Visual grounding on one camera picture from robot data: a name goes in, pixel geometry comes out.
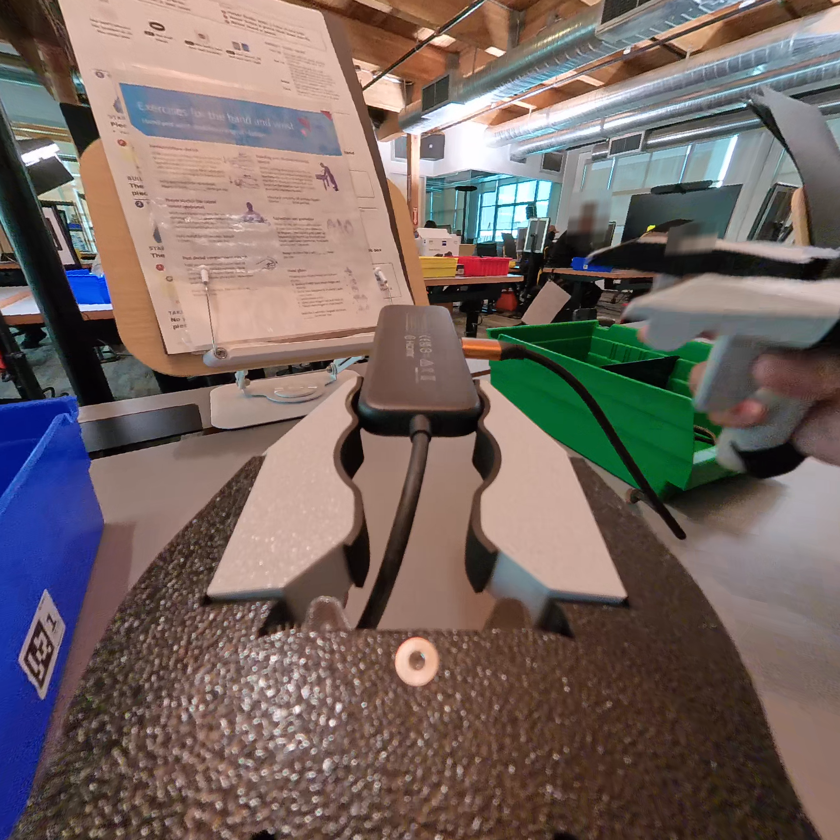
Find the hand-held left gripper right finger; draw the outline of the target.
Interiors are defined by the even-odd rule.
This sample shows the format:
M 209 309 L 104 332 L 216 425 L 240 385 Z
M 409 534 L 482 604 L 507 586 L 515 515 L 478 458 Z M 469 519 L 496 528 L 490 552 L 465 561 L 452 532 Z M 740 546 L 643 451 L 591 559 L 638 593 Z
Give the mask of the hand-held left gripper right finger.
M 465 573 L 475 593 L 514 601 L 533 627 L 563 604 L 625 606 L 627 590 L 566 450 L 488 381 L 471 463 Z

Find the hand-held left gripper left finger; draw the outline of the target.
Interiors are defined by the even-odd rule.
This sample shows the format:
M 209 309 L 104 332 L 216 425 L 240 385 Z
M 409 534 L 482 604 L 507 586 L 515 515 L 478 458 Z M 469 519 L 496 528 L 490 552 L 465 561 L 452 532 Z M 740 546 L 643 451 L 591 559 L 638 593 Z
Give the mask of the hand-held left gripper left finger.
M 370 569 L 354 478 L 364 461 L 351 377 L 266 451 L 206 597 L 280 602 L 294 623 L 322 597 L 345 604 Z

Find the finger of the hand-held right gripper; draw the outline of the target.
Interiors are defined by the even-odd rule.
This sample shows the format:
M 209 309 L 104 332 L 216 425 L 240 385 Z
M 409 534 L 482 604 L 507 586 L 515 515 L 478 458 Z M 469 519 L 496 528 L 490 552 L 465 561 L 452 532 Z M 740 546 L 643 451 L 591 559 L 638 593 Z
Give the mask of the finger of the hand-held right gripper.
M 591 252 L 585 262 L 671 277 L 716 274 L 818 280 L 838 265 L 838 258 L 836 248 L 755 240 L 732 242 L 701 234 L 698 226 L 688 223 L 600 248 Z
M 635 301 L 635 321 L 646 323 L 646 342 L 656 350 L 676 350 L 705 334 L 808 349 L 838 319 L 837 279 L 702 275 Z

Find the black usb cable orange plug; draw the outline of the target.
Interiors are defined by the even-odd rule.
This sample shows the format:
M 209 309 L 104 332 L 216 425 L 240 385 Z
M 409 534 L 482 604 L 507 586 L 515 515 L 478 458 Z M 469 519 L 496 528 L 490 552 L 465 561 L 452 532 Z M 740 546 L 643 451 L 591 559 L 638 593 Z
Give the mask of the black usb cable orange plug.
M 658 514 L 669 531 L 680 541 L 686 540 L 686 532 L 648 482 L 644 472 L 623 443 L 611 421 L 585 385 L 562 364 L 526 349 L 523 345 L 501 342 L 496 339 L 463 338 L 461 347 L 467 359 L 488 361 L 530 361 L 557 375 L 581 399 L 590 411 L 626 471 L 636 482 L 637 489 L 647 499 L 649 506 Z

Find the black usb hub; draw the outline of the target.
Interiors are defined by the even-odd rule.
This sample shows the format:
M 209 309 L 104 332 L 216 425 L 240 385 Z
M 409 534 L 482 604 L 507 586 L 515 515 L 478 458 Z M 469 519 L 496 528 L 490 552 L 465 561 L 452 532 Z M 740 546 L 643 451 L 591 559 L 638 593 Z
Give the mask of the black usb hub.
M 461 340 L 447 312 L 432 306 L 383 308 L 356 415 L 368 434 L 409 440 L 411 453 L 359 629 L 376 629 L 391 598 L 413 529 L 432 439 L 473 434 L 481 412 Z

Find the large black screen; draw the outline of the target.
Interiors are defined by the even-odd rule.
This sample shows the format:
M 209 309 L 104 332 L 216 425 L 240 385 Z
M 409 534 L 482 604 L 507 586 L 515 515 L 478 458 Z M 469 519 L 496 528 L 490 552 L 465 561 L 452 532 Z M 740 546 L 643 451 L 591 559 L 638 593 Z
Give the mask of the large black screen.
M 711 186 L 705 182 L 669 185 L 631 198 L 622 242 L 644 235 L 650 227 L 682 220 L 697 224 L 704 235 L 724 238 L 740 197 L 741 184 Z

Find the black bin divider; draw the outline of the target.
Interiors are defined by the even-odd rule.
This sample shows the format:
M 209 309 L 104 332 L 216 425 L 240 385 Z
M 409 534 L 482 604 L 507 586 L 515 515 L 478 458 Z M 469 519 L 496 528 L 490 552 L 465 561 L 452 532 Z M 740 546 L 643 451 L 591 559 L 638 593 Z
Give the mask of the black bin divider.
M 602 370 L 667 391 L 678 361 L 677 355 L 660 355 L 645 360 L 605 364 Z

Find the white card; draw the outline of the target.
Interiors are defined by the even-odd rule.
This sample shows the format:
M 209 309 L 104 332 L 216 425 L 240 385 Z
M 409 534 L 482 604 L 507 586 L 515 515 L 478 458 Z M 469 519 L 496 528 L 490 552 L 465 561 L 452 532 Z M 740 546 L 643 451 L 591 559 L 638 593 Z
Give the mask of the white card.
M 570 300 L 569 292 L 548 279 L 522 314 L 521 323 L 528 326 L 551 324 Z

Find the black floor lamp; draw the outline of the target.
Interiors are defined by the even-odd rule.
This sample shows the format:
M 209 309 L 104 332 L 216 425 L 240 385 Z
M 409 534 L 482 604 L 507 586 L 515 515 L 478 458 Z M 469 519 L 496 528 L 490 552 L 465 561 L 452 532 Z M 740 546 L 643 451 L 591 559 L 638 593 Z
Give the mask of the black floor lamp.
M 473 195 L 478 189 L 477 184 L 464 183 L 455 186 L 455 233 L 460 237 L 462 245 L 472 245 L 474 239 L 469 228 L 469 210 L 474 204 Z

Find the white box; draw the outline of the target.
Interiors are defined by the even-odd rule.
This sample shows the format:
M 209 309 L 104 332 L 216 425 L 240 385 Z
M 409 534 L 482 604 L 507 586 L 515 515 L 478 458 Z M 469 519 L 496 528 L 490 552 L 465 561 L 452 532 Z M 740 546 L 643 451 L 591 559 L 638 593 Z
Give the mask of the white box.
M 461 238 L 450 234 L 444 227 L 419 227 L 416 230 L 415 243 L 421 257 L 459 256 Z

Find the laminated instruction sheet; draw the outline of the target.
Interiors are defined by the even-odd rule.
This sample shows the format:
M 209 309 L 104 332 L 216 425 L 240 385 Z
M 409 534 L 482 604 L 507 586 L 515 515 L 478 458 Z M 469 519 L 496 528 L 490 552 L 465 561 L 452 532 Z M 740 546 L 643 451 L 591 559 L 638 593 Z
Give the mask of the laminated instruction sheet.
M 60 2 L 166 349 L 374 325 L 352 106 L 324 17 L 284 2 Z

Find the white sheet with black border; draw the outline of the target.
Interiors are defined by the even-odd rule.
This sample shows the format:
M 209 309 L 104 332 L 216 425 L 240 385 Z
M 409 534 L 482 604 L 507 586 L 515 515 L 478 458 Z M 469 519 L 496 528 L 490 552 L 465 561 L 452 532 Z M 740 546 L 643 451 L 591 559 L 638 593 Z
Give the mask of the white sheet with black border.
M 373 123 L 351 56 L 350 40 L 336 14 L 322 15 L 347 88 L 335 122 L 343 158 L 350 169 L 374 278 L 384 303 L 414 304 L 417 300 L 403 253 L 392 184 L 385 175 Z

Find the black pole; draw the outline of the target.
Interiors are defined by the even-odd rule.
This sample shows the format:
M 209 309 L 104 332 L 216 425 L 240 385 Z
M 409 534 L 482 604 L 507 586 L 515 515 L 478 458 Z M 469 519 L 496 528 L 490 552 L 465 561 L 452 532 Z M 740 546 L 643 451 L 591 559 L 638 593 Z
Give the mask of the black pole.
M 113 402 L 110 384 L 86 332 L 4 108 L 1 109 L 1 218 L 79 404 Z

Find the silver ventilation duct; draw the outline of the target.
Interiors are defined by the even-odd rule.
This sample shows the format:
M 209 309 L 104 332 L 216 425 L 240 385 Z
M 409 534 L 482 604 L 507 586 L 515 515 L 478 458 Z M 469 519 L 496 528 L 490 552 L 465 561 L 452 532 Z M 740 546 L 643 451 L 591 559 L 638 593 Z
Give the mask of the silver ventilation duct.
M 399 130 L 420 134 L 472 119 L 493 104 L 606 56 L 610 50 L 595 33 L 603 4 L 558 20 L 467 77 L 452 77 L 446 101 L 433 108 L 421 102 L 407 106 L 398 115 Z
M 834 14 L 782 26 L 724 45 L 673 66 L 651 70 L 538 110 L 484 133 L 486 146 L 511 146 L 514 159 L 560 151 L 646 130 L 658 123 L 725 109 L 764 82 L 803 88 L 838 78 L 838 22 Z

